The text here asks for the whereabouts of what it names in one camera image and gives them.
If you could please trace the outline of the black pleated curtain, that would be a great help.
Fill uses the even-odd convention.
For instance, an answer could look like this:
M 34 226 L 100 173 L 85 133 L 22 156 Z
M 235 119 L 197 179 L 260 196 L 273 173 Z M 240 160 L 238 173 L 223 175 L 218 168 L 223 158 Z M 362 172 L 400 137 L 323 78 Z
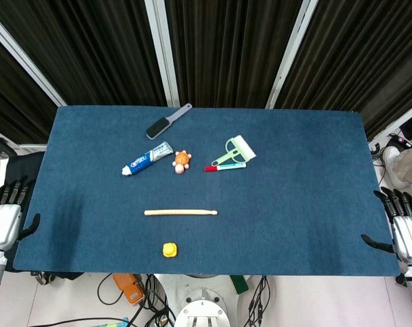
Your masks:
M 264 108 L 303 0 L 165 0 L 178 95 Z
M 412 0 L 318 0 L 277 108 L 357 112 L 368 139 L 412 108 Z
M 0 43 L 0 133 L 17 144 L 45 144 L 57 106 Z
M 69 105 L 166 104 L 144 0 L 0 0 L 0 22 Z

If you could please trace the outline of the blue fabric table cloth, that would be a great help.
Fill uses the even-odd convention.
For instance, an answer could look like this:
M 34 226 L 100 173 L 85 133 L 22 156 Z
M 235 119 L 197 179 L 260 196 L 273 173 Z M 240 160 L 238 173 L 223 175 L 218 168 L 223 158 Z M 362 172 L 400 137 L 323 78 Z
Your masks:
M 324 110 L 193 108 L 157 139 L 171 108 L 66 106 L 54 119 L 18 246 L 18 270 L 190 275 L 394 276 L 361 116 Z M 205 172 L 241 135 L 247 167 Z M 174 152 L 130 176 L 124 166 L 167 142 Z M 176 151 L 192 154 L 175 173 Z M 218 215 L 145 216 L 204 209 Z M 165 258 L 164 243 L 178 254 Z

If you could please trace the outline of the red capped marker pen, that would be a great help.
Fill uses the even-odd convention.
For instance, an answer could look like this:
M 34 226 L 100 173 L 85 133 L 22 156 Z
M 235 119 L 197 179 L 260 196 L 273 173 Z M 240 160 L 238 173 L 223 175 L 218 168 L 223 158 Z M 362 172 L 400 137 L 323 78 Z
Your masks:
M 206 166 L 204 168 L 205 172 L 217 172 L 217 171 L 224 171 L 224 170 L 235 170 L 235 169 L 242 169 L 246 168 L 246 163 L 229 163 L 217 166 Z

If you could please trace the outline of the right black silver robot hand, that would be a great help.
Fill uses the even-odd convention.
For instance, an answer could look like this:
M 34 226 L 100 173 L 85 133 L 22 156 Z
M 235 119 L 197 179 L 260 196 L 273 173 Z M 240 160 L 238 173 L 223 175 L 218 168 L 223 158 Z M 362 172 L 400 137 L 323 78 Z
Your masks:
M 412 195 L 387 187 L 373 193 L 385 209 L 392 231 L 392 243 L 377 242 L 365 234 L 360 236 L 361 239 L 374 249 L 396 254 L 401 262 L 412 266 Z

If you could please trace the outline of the orange pink turtle toy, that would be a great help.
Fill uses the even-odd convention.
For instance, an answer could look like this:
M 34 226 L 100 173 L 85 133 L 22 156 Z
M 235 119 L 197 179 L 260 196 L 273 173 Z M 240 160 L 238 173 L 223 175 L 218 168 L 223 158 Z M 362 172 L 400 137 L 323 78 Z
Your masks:
M 182 174 L 190 167 L 190 161 L 192 158 L 192 154 L 188 153 L 186 150 L 183 151 L 176 151 L 175 152 L 175 159 L 172 162 L 172 166 L 174 167 L 175 173 Z

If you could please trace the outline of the white robot torso base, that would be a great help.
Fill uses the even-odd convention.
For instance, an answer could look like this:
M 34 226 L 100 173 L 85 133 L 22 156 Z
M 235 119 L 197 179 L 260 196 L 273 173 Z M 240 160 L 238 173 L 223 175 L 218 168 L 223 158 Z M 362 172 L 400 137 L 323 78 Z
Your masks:
M 175 286 L 174 327 L 239 327 L 236 288 L 227 275 L 180 275 Z

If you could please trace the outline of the wooden drumstick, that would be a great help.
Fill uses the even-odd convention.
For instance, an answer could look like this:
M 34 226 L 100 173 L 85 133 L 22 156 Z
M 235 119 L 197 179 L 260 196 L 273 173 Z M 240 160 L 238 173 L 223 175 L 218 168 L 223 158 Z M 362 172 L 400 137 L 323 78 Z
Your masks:
M 161 209 L 161 210 L 145 210 L 145 216 L 159 215 L 218 215 L 215 210 L 204 209 Z

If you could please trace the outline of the orange handheld controller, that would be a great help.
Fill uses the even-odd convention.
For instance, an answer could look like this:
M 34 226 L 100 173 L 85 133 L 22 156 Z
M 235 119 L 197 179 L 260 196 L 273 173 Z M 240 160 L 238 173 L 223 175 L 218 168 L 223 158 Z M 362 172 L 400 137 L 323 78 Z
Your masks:
M 116 286 L 131 305 L 137 305 L 145 298 L 140 278 L 135 274 L 115 273 L 112 276 Z

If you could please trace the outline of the white metal frame post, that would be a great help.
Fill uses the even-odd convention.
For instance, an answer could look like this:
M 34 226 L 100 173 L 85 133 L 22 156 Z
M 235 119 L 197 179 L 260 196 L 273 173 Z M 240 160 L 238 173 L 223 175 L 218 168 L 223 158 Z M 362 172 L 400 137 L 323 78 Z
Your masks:
M 144 0 L 144 3 L 166 102 L 169 107 L 180 107 L 165 0 Z
M 276 105 L 276 101 L 281 94 L 283 85 L 285 84 L 308 26 L 310 25 L 311 18 L 317 9 L 318 2 L 319 0 L 302 0 L 298 15 L 296 16 L 296 21 L 287 41 L 285 52 L 272 84 L 268 100 L 266 101 L 265 109 L 267 110 L 273 109 Z
M 397 118 L 395 121 L 390 123 L 386 128 L 384 128 L 380 133 L 378 133 L 375 137 L 371 138 L 368 141 L 369 147 L 376 145 L 376 143 L 380 142 L 382 139 L 386 138 L 390 133 L 399 129 L 404 123 L 412 119 L 412 108 L 406 111 L 402 116 Z
M 39 67 L 22 49 L 12 34 L 5 28 L 0 21 L 0 44 L 9 52 L 14 60 L 25 70 L 29 77 L 45 93 L 45 95 L 57 106 L 66 106 L 67 102 L 60 93 L 50 83 Z

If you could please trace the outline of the green white window brush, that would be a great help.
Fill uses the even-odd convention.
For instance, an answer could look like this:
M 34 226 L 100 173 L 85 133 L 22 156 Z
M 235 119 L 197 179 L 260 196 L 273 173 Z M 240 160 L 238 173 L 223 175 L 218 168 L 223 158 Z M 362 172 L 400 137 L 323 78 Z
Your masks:
M 246 140 L 241 135 L 237 135 L 225 143 L 225 154 L 214 160 L 212 166 L 219 166 L 228 160 L 245 164 L 256 156 Z

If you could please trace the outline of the white blue toothpaste tube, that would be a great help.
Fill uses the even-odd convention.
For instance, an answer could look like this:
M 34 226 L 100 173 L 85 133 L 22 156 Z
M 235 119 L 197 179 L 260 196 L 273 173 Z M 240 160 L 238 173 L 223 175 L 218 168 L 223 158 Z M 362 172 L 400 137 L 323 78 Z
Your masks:
M 167 142 L 162 142 L 160 145 L 156 146 L 155 148 L 151 149 L 150 151 L 146 152 L 142 156 L 136 158 L 135 160 L 124 166 L 121 170 L 121 174 L 123 176 L 137 174 L 138 172 L 144 170 L 156 161 L 159 161 L 160 159 L 172 154 L 173 152 L 174 150 Z

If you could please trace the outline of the white sneaker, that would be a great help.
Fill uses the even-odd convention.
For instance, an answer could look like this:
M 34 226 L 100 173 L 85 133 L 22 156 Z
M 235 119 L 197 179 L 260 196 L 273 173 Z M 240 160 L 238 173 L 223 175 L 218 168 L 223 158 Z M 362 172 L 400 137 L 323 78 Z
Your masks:
M 397 189 L 404 189 L 408 187 L 411 183 L 407 182 L 400 177 L 398 173 L 395 171 L 396 164 L 400 159 L 400 151 L 394 146 L 388 146 L 385 148 L 382 158 L 385 164 L 385 170 L 389 175 L 391 184 Z

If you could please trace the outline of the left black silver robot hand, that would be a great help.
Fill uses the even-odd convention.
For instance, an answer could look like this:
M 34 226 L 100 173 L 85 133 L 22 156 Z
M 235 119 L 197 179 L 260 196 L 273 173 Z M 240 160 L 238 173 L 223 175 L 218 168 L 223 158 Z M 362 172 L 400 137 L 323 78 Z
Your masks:
M 35 180 L 27 182 L 27 176 L 0 187 L 0 251 L 8 251 L 15 243 L 32 235 L 40 223 L 40 214 L 33 217 L 31 225 L 21 228 L 23 208 Z

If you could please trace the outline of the beige trouser leg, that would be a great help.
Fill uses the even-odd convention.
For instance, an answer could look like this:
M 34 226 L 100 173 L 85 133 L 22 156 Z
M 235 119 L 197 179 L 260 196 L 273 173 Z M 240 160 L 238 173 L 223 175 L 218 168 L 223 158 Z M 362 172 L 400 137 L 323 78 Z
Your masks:
M 400 159 L 396 164 L 395 171 L 407 182 L 412 183 L 412 149 L 400 153 Z

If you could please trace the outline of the green flat block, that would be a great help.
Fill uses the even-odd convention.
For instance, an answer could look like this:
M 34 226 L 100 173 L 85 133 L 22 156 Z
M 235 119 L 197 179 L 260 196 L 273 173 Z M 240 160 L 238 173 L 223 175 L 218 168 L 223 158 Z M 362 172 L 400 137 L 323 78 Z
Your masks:
M 247 281 L 243 275 L 230 275 L 229 276 L 237 295 L 241 295 L 249 290 Z

